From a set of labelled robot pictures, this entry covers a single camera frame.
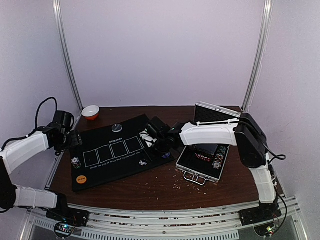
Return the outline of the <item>white dealer button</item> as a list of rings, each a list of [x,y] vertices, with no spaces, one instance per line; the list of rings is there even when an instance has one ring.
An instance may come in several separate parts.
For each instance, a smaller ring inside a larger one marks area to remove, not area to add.
[[[119,123],[116,123],[111,127],[111,130],[114,133],[119,133],[119,132],[121,132],[123,130],[123,126],[121,124],[119,124]]]

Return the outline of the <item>red dice in case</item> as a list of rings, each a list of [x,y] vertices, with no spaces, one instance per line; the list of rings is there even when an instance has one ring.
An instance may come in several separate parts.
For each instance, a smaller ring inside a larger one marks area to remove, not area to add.
[[[212,162],[212,157],[209,156],[209,155],[200,154],[200,153],[195,153],[194,155],[198,160],[201,160],[203,162],[206,162],[206,163],[211,163]]]

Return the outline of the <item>orange white bowl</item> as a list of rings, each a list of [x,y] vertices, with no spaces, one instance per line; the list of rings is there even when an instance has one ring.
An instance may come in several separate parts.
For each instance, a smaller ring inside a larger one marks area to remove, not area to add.
[[[99,114],[100,108],[96,105],[87,106],[81,112],[81,115],[88,121],[94,121],[98,118]]]

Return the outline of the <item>poker chip stack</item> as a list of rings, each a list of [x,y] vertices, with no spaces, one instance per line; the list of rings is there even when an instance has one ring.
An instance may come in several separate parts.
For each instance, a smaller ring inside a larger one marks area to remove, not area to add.
[[[140,161],[139,161],[139,164],[140,164],[141,166],[146,166],[148,163],[145,162],[145,161],[143,161],[143,160],[140,160]]]
[[[82,167],[81,161],[78,157],[73,157],[71,159],[71,164],[75,169],[80,169]]]

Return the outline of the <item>chip row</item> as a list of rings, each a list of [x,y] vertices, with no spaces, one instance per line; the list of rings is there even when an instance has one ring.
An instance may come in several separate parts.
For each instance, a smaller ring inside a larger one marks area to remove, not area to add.
[[[217,148],[217,151],[214,156],[213,163],[212,163],[212,166],[214,169],[220,169],[222,167],[226,152],[227,152],[227,147],[224,145],[220,145]]]

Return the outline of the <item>purple small blind button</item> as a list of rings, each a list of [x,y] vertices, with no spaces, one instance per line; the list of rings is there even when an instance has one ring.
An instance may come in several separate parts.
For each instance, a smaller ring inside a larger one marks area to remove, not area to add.
[[[167,158],[169,158],[170,156],[171,156],[171,153],[168,152],[168,153],[164,154],[164,155],[162,156],[162,158],[163,158],[163,159],[167,159]]]

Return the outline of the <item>orange big blind button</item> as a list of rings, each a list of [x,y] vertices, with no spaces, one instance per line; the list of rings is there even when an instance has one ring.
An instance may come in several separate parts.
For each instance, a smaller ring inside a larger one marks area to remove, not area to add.
[[[77,178],[76,178],[76,183],[77,184],[80,184],[80,185],[83,185],[83,184],[85,184],[86,182],[87,182],[87,177],[86,176],[84,176],[84,175],[80,175],[80,176],[78,176]]]

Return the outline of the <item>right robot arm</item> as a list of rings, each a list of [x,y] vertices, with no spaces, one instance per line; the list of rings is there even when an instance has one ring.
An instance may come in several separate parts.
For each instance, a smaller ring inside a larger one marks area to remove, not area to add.
[[[154,117],[144,130],[152,138],[152,149],[160,155],[179,146],[236,146],[240,161],[250,170],[258,191],[256,216],[266,221],[276,212],[278,193],[272,176],[272,161],[283,160],[285,156],[276,155],[268,148],[266,135],[250,114],[224,121],[178,122],[173,127]]]

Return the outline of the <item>playing card deck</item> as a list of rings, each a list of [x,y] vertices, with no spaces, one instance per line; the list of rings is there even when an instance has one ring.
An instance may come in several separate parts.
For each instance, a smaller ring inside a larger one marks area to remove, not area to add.
[[[215,155],[217,149],[218,149],[217,144],[197,144],[196,149],[202,153],[205,153],[207,155]]]

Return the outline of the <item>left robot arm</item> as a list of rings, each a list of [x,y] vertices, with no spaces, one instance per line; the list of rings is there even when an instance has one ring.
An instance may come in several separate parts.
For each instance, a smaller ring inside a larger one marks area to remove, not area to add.
[[[61,222],[72,218],[72,211],[61,203],[63,196],[48,190],[34,189],[12,183],[10,175],[19,166],[49,149],[57,155],[82,145],[80,133],[55,127],[40,127],[34,134],[18,138],[0,150],[0,209],[4,213],[14,207],[52,209]]]

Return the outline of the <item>left aluminium frame post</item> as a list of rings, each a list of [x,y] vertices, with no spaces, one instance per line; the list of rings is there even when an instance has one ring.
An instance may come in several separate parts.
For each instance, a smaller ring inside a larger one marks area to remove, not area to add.
[[[69,80],[71,91],[75,98],[77,107],[81,112],[84,107],[80,97],[79,89],[76,83],[76,79],[75,79],[75,75],[74,75],[74,71],[71,63],[71,58],[70,58],[70,53],[68,49],[66,33],[65,33],[64,23],[63,23],[61,1],[53,0],[52,5],[53,5],[53,12],[54,12],[56,26],[59,34],[59,40],[60,40],[60,45],[61,45],[61,50],[62,50],[62,55],[63,55],[63,60],[64,60],[68,80]]]

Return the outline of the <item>black poker mat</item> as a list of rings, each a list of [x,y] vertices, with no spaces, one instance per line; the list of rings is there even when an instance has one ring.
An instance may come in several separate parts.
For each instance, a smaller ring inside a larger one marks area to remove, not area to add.
[[[70,150],[70,158],[79,158],[81,168],[71,163],[71,188],[74,193],[114,182],[165,165],[175,160],[171,155],[154,154],[140,133],[150,119],[145,115],[121,122],[121,132],[113,132],[112,126],[100,127],[80,133],[82,145]],[[141,166],[140,161],[147,162]],[[77,184],[78,176],[86,176],[87,182]]]

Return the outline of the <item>aluminium poker case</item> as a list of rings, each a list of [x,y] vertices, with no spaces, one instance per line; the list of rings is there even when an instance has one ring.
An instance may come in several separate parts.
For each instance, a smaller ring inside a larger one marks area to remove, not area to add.
[[[194,121],[195,122],[220,122],[228,119],[239,118],[240,111],[235,111],[222,106],[213,105],[206,102],[198,102],[194,108]],[[180,154],[177,162],[176,169],[183,172],[183,178],[191,183],[203,186],[206,182],[210,181],[218,183],[226,163],[230,146],[225,144],[218,144],[218,146],[226,146],[227,150],[220,169],[213,168],[214,155],[205,154],[197,150],[195,146],[186,146]],[[195,153],[208,155],[212,157],[212,162],[204,162],[195,157]]]

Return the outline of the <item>aluminium frame post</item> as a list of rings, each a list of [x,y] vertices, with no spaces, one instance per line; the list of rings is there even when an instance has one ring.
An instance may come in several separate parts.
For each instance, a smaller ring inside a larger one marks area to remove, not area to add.
[[[74,75],[74,71],[71,63],[71,58],[70,58],[70,53],[68,49],[66,33],[65,33],[64,23],[63,23],[61,1],[53,0],[52,5],[53,5],[53,12],[54,12],[56,26],[59,34],[59,40],[60,40],[60,45],[61,45],[61,50],[62,50],[62,55],[63,55],[63,60],[64,60],[68,80],[69,80],[71,91],[75,98],[77,107],[81,112],[84,107],[80,97],[79,89],[76,83],[76,79],[75,79],[75,75]]]
[[[252,70],[249,78],[249,83],[248,83],[247,90],[246,90],[242,107],[241,107],[242,111],[245,113],[249,112],[249,108],[253,102],[253,98],[258,85],[258,81],[259,81],[259,77],[262,69],[262,60],[267,47],[270,25],[272,21],[273,5],[274,5],[273,0],[264,1],[263,14],[261,19],[260,33],[259,33],[256,53],[255,53],[253,66],[252,66]]]

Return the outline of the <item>right aluminium frame post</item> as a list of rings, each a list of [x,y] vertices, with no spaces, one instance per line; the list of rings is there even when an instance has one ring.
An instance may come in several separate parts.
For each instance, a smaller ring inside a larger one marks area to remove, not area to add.
[[[252,70],[249,78],[249,83],[248,83],[247,90],[246,90],[242,107],[241,107],[242,111],[245,113],[249,112],[249,108],[253,102],[253,98],[258,85],[258,81],[259,81],[259,77],[262,69],[262,60],[267,47],[270,25],[272,21],[273,5],[274,5],[273,0],[264,1],[263,14],[261,19],[260,33],[259,33],[256,53],[255,53],[253,66],[252,66]]]

